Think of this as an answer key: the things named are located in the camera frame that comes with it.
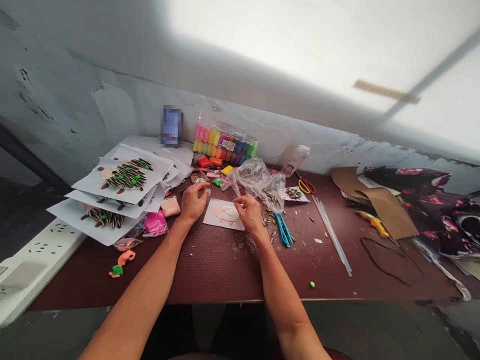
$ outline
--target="forearm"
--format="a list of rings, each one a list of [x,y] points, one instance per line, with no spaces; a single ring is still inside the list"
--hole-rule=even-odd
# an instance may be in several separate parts
[[[81,359],[139,359],[170,292],[182,243],[192,222],[181,216],[138,272]]]
[[[253,235],[260,257],[265,302],[286,359],[330,359],[305,311],[294,285],[261,229]]]
[[[275,254],[267,231],[252,234],[260,257],[265,302],[277,331],[291,330],[298,324],[310,324],[309,317],[295,287]]]

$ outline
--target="black cord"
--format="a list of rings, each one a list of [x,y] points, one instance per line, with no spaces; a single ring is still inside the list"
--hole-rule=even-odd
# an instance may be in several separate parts
[[[404,281],[403,279],[399,278],[397,275],[392,274],[392,273],[390,273],[390,272],[382,269],[382,268],[380,267],[380,265],[378,265],[377,262],[375,261],[374,257],[373,257],[372,254],[370,253],[369,248],[367,247],[367,245],[365,245],[365,242],[364,242],[364,241],[370,242],[370,243],[373,243],[373,244],[376,244],[376,245],[380,246],[381,248],[387,249],[387,250],[393,252],[394,254],[398,255],[398,256],[401,257],[401,258],[408,258],[408,259],[410,259],[410,261],[415,265],[415,267],[416,267],[416,268],[418,269],[418,271],[420,272],[420,279],[417,279],[417,280],[415,280],[415,281],[412,282],[412,283],[408,283],[408,282]],[[361,244],[363,245],[363,247],[365,248],[368,256],[369,256],[370,259],[371,259],[371,261],[375,264],[375,266],[376,266],[377,268],[380,269],[381,272],[383,272],[383,273],[391,276],[391,277],[394,278],[394,279],[397,279],[399,282],[401,282],[402,284],[407,285],[408,287],[412,287],[412,286],[415,285],[418,281],[423,280],[423,278],[424,278],[424,273],[423,273],[422,269],[420,269],[420,267],[417,265],[417,263],[410,257],[410,255],[407,254],[407,252],[404,250],[404,248],[403,248],[402,244],[400,243],[400,241],[398,241],[398,244],[399,244],[399,245],[397,245],[397,244],[396,244],[395,242],[393,242],[393,241],[391,241],[391,243],[394,244],[394,245],[395,245],[397,248],[399,248],[401,251],[399,251],[399,250],[397,250],[397,249],[394,249],[394,248],[391,248],[391,247],[388,247],[388,246],[385,246],[385,245],[379,243],[378,241],[373,240],[373,239],[371,239],[371,238],[369,238],[369,237],[361,237],[361,238],[360,238],[360,242],[361,242]]]

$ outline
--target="power strip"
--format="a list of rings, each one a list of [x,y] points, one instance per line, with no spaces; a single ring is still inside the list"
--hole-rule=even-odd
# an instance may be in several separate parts
[[[0,329],[15,321],[40,294],[44,287],[57,274],[72,254],[86,239],[86,235],[67,225],[59,218],[55,219],[38,233],[14,256],[0,263]],[[37,275],[25,274],[22,269],[42,269]],[[24,278],[28,285],[21,289],[12,285]]]

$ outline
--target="hand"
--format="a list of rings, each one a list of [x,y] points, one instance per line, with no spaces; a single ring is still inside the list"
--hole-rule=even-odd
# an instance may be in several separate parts
[[[258,235],[263,229],[262,209],[259,202],[248,194],[236,198],[233,203],[245,229],[252,235]]]
[[[197,182],[185,190],[181,197],[180,218],[192,224],[197,221],[205,209],[209,193],[204,190],[208,189],[209,186],[209,182]],[[201,197],[199,197],[200,191],[204,191]]]

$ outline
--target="scissors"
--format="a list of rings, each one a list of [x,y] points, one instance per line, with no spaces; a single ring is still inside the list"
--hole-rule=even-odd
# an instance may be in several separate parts
[[[295,171],[295,174],[298,176],[298,187],[300,188],[300,190],[305,194],[315,194],[315,192],[317,191],[315,189],[315,186],[313,186],[310,181],[305,180],[303,177],[301,177],[298,171]]]
[[[278,225],[278,230],[280,231],[280,237],[283,243],[287,248],[292,246],[294,244],[294,240],[292,238],[292,235],[290,235],[289,228],[287,227],[287,223],[284,220],[284,217],[282,214],[278,213],[273,213],[275,216],[276,224]]]

